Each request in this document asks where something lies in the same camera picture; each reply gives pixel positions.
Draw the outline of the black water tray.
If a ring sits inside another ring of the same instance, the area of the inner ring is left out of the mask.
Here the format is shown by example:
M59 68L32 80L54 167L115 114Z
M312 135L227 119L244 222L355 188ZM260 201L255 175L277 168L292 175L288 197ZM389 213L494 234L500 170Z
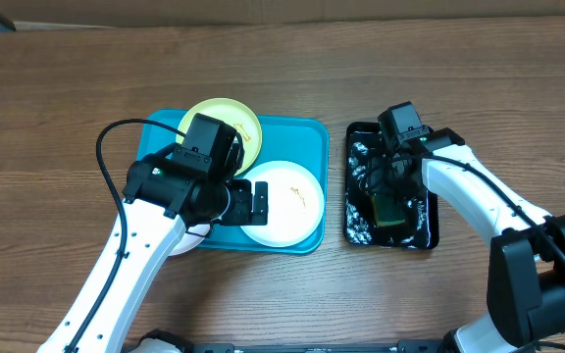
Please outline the black water tray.
M371 196L363 192L368 145L385 147L377 123L355 122L346 130L344 237L359 246L399 247L431 250L439 243L437 196L428 190L408 200L397 201L406 222L377 227Z

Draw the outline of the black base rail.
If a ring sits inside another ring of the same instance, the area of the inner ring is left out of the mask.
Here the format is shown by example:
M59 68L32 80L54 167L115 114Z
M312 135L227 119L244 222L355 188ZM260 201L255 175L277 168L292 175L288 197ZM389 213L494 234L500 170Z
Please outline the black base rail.
M441 353L449 352L442 339L402 339L396 343L297 344L240 346L231 343L194 343L167 331L154 329L122 353Z

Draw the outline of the green yellow sponge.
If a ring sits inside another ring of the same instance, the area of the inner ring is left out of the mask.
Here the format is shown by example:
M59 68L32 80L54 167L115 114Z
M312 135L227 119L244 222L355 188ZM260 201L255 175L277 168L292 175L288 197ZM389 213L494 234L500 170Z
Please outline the green yellow sponge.
M406 222L406 214L391 195L371 196L375 224L377 227L393 227Z

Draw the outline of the white plate with pink rim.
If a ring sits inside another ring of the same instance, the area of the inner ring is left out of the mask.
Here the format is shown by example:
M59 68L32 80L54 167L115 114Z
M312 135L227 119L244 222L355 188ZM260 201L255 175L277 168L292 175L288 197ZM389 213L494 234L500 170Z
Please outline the white plate with pink rim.
M209 236L211 229L210 225L204 224L189 227L181 241L170 252L170 256L177 256L197 247L206 237Z

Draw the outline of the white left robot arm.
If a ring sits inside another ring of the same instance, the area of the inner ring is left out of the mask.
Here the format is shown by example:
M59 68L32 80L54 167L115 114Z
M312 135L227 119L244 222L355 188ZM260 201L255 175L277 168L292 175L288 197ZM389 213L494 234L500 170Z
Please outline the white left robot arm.
M119 352L163 263L215 225L263 226L267 185L238 179L239 157L149 154L115 195L118 217L73 306L42 352Z

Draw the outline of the blue plastic tray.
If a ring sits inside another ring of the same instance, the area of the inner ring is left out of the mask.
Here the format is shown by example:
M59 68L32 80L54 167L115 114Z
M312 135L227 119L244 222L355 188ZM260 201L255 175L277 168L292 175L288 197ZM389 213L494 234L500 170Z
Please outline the blue plastic tray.
M148 117L168 126L177 127L186 110L163 109ZM262 128L261 151L252 167L270 161L289 161L296 163L316 177L322 186L325 200L328 192L328 168L330 136L326 127L316 120L306 118L258 116ZM136 160L154 153L175 142L176 135L157 126L145 125L142 128ZM311 235L298 244L274 248L252 240L240 227L215 226L212 235L198 245L201 248L278 252L286 254L309 254L322 243L325 235L325 216Z

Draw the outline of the yellow-green plate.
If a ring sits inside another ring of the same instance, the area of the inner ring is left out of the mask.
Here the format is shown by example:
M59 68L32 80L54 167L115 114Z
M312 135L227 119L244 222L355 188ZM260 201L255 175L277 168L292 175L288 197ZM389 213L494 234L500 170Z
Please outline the yellow-green plate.
M240 134L244 158L236 174L245 172L258 157L263 141L261 124L254 112L243 103L230 98L211 98L188 110L182 117L178 130L187 132L197 113L220 120L232 126Z

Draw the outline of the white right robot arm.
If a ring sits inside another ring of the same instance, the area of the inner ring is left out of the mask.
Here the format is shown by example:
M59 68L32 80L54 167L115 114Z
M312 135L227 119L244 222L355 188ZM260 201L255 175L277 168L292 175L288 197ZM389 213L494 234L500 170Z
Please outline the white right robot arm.
M565 215L494 176L454 131L377 125L346 139L344 229L350 241L428 250L446 201L489 251L487 311L413 352L533 352L565 332Z

